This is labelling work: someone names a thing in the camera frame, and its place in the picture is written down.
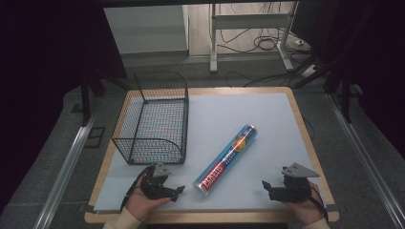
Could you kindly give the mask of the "grey white wall panel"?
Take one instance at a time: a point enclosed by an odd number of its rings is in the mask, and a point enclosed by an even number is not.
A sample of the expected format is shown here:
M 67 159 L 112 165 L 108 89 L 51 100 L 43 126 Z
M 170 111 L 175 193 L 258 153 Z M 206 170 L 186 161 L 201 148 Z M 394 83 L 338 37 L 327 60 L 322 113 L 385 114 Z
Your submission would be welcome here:
M 186 6 L 105 8 L 121 54 L 188 50 Z

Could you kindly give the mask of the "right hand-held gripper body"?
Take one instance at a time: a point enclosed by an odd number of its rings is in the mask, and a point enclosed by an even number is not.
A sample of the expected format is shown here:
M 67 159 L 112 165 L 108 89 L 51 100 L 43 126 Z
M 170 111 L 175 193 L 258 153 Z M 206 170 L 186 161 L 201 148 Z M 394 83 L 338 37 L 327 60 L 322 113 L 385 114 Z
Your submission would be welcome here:
M 320 177 L 320 175 L 311 169 L 294 162 L 288 167 L 284 167 L 284 185 L 286 194 L 283 201 L 302 202 L 311 195 L 309 177 Z

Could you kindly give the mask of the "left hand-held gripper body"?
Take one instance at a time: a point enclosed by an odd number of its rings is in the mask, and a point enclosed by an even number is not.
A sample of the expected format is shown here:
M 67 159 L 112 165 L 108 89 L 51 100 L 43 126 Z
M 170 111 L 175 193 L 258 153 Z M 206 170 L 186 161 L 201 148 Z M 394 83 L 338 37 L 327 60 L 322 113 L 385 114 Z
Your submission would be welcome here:
M 141 175 L 141 191 L 150 199 L 170 198 L 174 195 L 174 189 L 164 186 L 170 174 L 170 170 L 163 163 L 148 166 Z

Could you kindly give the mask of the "aluminium floor rail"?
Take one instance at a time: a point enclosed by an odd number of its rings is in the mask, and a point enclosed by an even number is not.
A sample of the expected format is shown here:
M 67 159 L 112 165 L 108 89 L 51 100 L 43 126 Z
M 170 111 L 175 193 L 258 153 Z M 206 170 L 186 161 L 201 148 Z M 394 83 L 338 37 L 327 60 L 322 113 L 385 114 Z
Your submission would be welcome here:
M 351 143 L 354 152 L 359 158 L 373 188 L 380 197 L 396 229 L 405 229 L 405 211 L 402 209 L 392 189 L 389 187 L 383 176 L 375 166 L 366 146 L 361 141 L 356 130 L 351 123 L 341 114 L 341 107 L 337 98 L 333 94 L 326 94 L 326 99 L 330 102 L 331 108 L 340 123 L 345 135 Z
M 91 129 L 93 128 L 96 112 L 100 106 L 102 99 L 97 97 L 90 106 L 91 114 L 86 124 L 82 125 L 75 136 L 75 140 L 66 155 L 64 163 L 55 179 L 53 187 L 48 194 L 48 197 L 38 215 L 38 218 L 32 229 L 49 229 L 53 221 L 54 215 L 61 202 L 61 199 L 66 191 L 68 183 L 72 177 L 75 165 L 81 155 L 85 142 Z

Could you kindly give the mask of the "white metal desk frame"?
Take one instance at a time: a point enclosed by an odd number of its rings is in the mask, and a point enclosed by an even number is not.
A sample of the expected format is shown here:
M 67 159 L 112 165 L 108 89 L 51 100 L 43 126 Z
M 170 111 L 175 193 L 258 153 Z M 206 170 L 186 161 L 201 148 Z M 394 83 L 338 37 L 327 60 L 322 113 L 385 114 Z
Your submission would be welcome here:
M 285 69 L 288 72 L 292 71 L 293 66 L 287 55 L 286 44 L 297 6 L 298 2 L 294 1 L 287 13 L 220 15 L 216 13 L 216 5 L 211 4 L 210 71 L 215 73 L 218 70 L 217 30 L 241 29 L 282 29 L 284 33 L 276 43 L 276 48 Z

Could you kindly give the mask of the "light blue table mat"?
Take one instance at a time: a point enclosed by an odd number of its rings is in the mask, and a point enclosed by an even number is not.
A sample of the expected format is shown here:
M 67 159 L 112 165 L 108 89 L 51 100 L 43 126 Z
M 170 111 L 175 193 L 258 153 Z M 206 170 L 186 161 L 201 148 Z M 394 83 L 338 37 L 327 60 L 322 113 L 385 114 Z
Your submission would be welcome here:
M 171 172 L 166 186 L 185 188 L 176 202 L 160 209 L 228 212 L 281 208 L 281 203 L 269 199 L 262 181 L 280 187 L 284 167 L 294 162 L 315 167 L 300 120 L 285 93 L 189 95 L 185 162 L 164 163 Z M 194 181 L 246 124 L 257 129 L 257 136 L 209 194 L 203 195 Z M 130 165 L 112 144 L 113 158 L 95 204 L 99 213 L 118 212 L 133 181 L 152 164 Z

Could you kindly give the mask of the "person's left hand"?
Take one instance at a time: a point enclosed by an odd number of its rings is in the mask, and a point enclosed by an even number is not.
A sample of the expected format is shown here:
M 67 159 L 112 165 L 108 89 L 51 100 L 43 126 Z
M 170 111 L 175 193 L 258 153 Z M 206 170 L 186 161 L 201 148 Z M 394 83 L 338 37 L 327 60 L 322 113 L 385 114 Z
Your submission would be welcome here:
M 135 219 L 144 219 L 152 210 L 169 203 L 171 198 L 148 198 L 139 187 L 135 187 L 125 204 L 126 210 Z

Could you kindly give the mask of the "black floor socket plate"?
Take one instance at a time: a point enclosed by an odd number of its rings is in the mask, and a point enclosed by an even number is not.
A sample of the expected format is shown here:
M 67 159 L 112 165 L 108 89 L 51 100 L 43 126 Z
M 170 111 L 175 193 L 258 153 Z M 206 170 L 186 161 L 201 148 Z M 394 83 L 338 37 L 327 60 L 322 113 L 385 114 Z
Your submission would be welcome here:
M 89 132 L 84 147 L 90 149 L 98 148 L 102 142 L 104 132 L 105 132 L 104 127 L 93 127 Z

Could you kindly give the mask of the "black metal stand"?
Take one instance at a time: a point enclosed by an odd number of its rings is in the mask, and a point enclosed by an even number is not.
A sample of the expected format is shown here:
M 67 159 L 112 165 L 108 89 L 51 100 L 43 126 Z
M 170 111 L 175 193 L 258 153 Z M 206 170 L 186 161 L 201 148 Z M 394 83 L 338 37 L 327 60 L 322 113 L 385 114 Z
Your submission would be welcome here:
M 131 87 L 122 82 L 119 78 L 112 77 L 111 75 L 101 71 L 95 70 L 93 73 L 84 73 L 80 76 L 80 90 L 83 119 L 82 126 L 87 126 L 91 119 L 91 105 L 89 91 L 92 91 L 95 97 L 102 97 L 105 95 L 106 89 L 103 86 L 101 80 L 106 79 L 114 85 L 120 87 L 125 91 L 130 91 Z
M 329 76 L 323 85 L 324 92 L 327 94 L 334 94 L 338 86 L 341 86 L 340 113 L 348 123 L 351 123 L 350 99 L 352 97 L 352 93 L 351 75 L 347 65 L 348 56 L 348 51 L 342 51 L 330 63 L 324 65 L 299 82 L 294 83 L 291 88 L 302 88 L 315 79 L 328 74 Z

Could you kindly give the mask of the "blue and red cylindrical can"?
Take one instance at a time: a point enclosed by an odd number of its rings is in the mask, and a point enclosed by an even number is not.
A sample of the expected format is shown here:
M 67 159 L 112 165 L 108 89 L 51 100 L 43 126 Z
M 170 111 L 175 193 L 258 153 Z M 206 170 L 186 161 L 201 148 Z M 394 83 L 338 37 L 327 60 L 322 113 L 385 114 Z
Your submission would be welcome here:
M 205 196 L 215 187 L 225 173 L 243 155 L 257 136 L 257 129 L 246 124 L 213 159 L 194 181 L 194 186 Z

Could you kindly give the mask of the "dark curtain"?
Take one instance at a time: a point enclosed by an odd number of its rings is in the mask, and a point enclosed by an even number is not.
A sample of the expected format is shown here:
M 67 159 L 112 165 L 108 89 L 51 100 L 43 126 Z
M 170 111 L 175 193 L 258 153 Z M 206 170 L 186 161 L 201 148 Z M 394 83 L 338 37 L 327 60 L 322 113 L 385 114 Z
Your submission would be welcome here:
M 84 77 L 125 75 L 101 0 L 0 0 L 0 214 Z
M 350 48 L 346 65 L 362 90 L 359 104 L 405 158 L 405 0 L 331 0 L 337 3 L 325 57 L 342 52 L 354 25 L 375 8 Z

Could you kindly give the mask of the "white power strip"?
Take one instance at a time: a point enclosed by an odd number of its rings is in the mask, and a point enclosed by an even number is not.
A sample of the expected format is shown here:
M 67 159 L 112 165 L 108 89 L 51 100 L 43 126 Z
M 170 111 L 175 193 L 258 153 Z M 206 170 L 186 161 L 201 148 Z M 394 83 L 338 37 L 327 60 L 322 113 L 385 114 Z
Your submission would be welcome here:
M 319 67 L 317 65 L 310 65 L 306 70 L 302 72 L 302 77 L 307 78 L 308 76 L 315 73 L 318 69 Z

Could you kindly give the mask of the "black wire mesh basket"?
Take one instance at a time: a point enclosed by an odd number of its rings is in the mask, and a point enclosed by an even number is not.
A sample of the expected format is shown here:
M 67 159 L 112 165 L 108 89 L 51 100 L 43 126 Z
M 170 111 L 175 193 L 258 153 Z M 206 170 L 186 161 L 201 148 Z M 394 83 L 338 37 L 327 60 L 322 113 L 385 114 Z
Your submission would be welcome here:
M 112 141 L 130 165 L 183 164 L 186 158 L 189 94 L 175 72 L 135 74 Z

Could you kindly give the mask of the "person's right hand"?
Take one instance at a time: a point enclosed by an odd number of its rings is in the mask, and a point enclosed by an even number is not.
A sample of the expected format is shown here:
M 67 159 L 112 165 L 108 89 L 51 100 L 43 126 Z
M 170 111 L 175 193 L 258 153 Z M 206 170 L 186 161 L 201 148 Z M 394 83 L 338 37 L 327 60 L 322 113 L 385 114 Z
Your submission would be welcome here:
M 301 203 L 286 202 L 286 206 L 292 210 L 296 219 L 304 226 L 324 218 L 322 211 L 316 206 L 316 203 L 322 203 L 319 188 L 312 182 L 309 185 L 311 187 L 311 197 L 314 199 L 314 202 L 310 200 Z

